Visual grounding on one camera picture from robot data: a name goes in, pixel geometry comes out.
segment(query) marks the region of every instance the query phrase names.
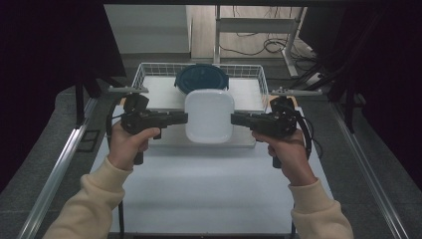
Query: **beige sweater sleeve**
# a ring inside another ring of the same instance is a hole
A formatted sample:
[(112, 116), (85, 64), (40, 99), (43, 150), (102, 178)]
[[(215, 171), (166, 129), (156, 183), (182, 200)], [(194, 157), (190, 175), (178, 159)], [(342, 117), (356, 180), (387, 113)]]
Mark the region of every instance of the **beige sweater sleeve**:
[(99, 169), (82, 176), (82, 189), (66, 202), (44, 238), (106, 238), (111, 212), (123, 199), (122, 185), (130, 174), (105, 158)]
[(295, 200), (292, 217), (301, 239), (353, 238), (340, 203), (329, 198), (320, 180), (308, 186), (289, 186)]

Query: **person's left hand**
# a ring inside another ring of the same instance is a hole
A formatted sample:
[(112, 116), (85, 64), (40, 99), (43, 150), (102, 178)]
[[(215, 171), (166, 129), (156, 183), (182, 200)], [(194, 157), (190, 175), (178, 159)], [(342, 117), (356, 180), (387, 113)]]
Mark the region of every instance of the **person's left hand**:
[(112, 126), (108, 161), (116, 168), (132, 170), (136, 154), (146, 151), (148, 140), (159, 135), (159, 133), (158, 127), (151, 127), (132, 135), (121, 127), (120, 121), (116, 122)]

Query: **hand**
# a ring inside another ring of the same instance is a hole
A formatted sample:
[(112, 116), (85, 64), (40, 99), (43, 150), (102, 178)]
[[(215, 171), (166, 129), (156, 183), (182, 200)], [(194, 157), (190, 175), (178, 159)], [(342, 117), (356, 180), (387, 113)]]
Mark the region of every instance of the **hand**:
[(116, 168), (122, 170), (133, 169), (133, 159), (138, 152), (148, 149), (148, 140), (159, 135), (158, 127), (147, 128), (142, 132), (132, 135), (126, 132), (116, 122), (112, 126), (111, 142), (109, 146), (108, 160)]
[(317, 181), (307, 159), (304, 135), (300, 129), (285, 138), (274, 138), (256, 131), (252, 132), (252, 136), (268, 144), (268, 154), (280, 160), (282, 172), (291, 186), (305, 186)]

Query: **black controller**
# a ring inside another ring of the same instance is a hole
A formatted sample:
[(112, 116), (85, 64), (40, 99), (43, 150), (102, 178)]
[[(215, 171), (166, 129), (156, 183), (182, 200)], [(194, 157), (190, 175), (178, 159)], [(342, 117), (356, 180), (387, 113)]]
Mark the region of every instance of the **black controller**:
[[(146, 109), (149, 99), (140, 94), (126, 96), (124, 114), (121, 115), (121, 126), (130, 134), (137, 134), (150, 127), (167, 128), (169, 125), (187, 123), (185, 112), (152, 112)], [(160, 139), (161, 133), (154, 137)], [(134, 164), (143, 163), (143, 152), (139, 152), (134, 159)]]
[[(278, 97), (270, 101), (270, 106), (272, 112), (268, 114), (234, 113), (231, 115), (231, 123), (246, 126), (250, 130), (277, 138), (292, 135), (296, 131), (298, 123), (304, 132), (307, 157), (309, 157), (311, 136), (301, 113), (295, 110), (292, 99)], [(281, 163), (276, 157), (273, 157), (273, 167), (281, 168)]]

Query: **aluminum rail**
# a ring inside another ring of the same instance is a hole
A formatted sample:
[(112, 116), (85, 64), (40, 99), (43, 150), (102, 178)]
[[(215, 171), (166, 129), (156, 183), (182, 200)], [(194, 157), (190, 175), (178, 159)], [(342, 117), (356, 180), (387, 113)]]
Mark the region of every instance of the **aluminum rail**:
[(52, 173), (47, 179), (46, 184), (38, 196), (37, 201), (29, 213), (29, 216), (27, 217), (27, 220), (19, 232), (17, 238), (32, 239), (37, 234), (38, 229), (40, 228), (40, 225), (47, 213), (47, 210), (49, 209), (50, 204), (53, 201), (53, 198), (60, 186), (60, 183), (62, 182), (62, 179), (69, 167), (69, 164), (72, 161), (72, 157), (75, 154), (78, 144), (84, 135), (90, 116), (96, 104), (97, 100), (88, 100), (85, 107), (85, 120), (83, 124), (81, 127), (75, 128), (69, 136), (69, 139), (62, 150), (62, 153), (57, 159)]
[(394, 238), (402, 239), (409, 238), (406, 233), (406, 230), (403, 227), (403, 223), (394, 208), (391, 200), (388, 198), (388, 195), (385, 193), (384, 189), (381, 186), (378, 178), (376, 177), (375, 172), (372, 169), (372, 166), (369, 163), (368, 158), (364, 154), (356, 136), (353, 133), (350, 133), (348, 127), (343, 121), (343, 114), (339, 104), (330, 103), (332, 110), (334, 111), (336, 120), (340, 125), (341, 131), (344, 133), (345, 139), (349, 144), (350, 148), (353, 151), (354, 157), (356, 158), (357, 163), (363, 173), (363, 176), (366, 180), (366, 183), (371, 190), (376, 203), (385, 217), (388, 227), (390, 228)]

